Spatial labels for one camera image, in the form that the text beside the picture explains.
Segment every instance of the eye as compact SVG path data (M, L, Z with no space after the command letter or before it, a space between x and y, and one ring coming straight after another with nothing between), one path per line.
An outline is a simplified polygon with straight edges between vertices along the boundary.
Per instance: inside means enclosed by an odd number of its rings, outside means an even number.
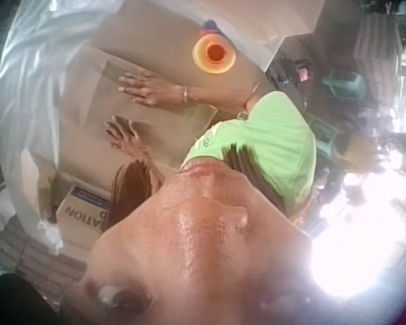
M122 290L115 286L104 286L98 291L98 299L109 311L122 315L137 315L148 308L148 297Z

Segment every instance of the bracelet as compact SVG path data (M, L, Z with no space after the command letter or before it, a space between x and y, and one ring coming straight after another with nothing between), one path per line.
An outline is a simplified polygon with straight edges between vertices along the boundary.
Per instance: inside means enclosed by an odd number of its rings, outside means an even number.
M188 87L183 88L183 102L188 103Z

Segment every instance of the hand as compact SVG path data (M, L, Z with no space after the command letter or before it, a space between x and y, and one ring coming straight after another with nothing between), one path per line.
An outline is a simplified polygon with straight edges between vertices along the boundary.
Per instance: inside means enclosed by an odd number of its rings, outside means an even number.
M126 73L119 81L122 87L118 90L132 95L135 103L166 109L185 105L183 87L153 72L140 69L136 73Z
M149 152L136 132L133 121L120 116L113 116L112 122L106 123L104 133L108 136L112 148L120 150L134 159L145 160Z

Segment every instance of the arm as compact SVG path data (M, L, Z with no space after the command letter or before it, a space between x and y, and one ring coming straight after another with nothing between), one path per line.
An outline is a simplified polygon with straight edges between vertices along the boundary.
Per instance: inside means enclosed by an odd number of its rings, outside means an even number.
M104 130L112 148L120 150L134 160L142 161L149 169L152 195L163 185L165 177L152 160L147 147L143 144L132 121L120 116L113 116L112 122L106 123Z
M232 113L250 113L260 98L259 95L255 95L252 91L240 89L208 89L200 87L190 87L188 89L189 102L213 105Z
M119 91L133 96L133 102L149 107L173 109L186 104L208 104L232 113L250 112L260 100L252 91L182 87L146 70L120 77Z

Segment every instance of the cardboard sheet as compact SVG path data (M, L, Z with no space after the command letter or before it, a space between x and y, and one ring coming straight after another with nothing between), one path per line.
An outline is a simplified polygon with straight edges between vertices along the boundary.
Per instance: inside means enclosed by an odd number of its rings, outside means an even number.
M168 111L134 104L117 89L119 76L137 68L92 47L84 47L76 55L59 107L61 171L101 189L110 188L115 172L129 161L109 147L103 132L104 123L115 114L137 123L142 140L164 174L180 167L217 110L199 105Z

